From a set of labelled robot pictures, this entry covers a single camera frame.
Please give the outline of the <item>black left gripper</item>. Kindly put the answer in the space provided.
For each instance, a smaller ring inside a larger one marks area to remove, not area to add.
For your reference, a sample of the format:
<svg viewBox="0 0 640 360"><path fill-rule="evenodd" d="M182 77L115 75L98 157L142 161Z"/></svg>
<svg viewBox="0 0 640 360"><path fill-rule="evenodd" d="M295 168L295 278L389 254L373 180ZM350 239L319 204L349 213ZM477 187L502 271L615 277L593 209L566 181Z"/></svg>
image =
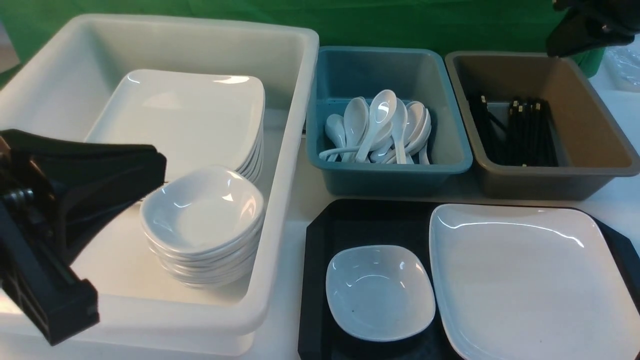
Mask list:
<svg viewBox="0 0 640 360"><path fill-rule="evenodd" d="M1 131L1 157L14 177L1 176L1 287L57 346L99 323L97 290L68 264L119 214L165 184L167 158L152 145L75 142L18 129ZM52 227L34 192L16 180L34 189L71 187L55 201ZM111 180L123 182L104 182Z"/></svg>

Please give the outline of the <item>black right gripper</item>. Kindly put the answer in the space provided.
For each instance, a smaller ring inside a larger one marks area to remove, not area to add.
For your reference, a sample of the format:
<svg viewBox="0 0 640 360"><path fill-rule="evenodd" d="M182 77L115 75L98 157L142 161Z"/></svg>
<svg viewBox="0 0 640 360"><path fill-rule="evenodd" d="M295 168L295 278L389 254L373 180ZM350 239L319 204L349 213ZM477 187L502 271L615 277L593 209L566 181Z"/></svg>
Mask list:
<svg viewBox="0 0 640 360"><path fill-rule="evenodd" d="M552 7L565 14L546 39L549 57L626 46L640 33L638 0L554 0Z"/></svg>

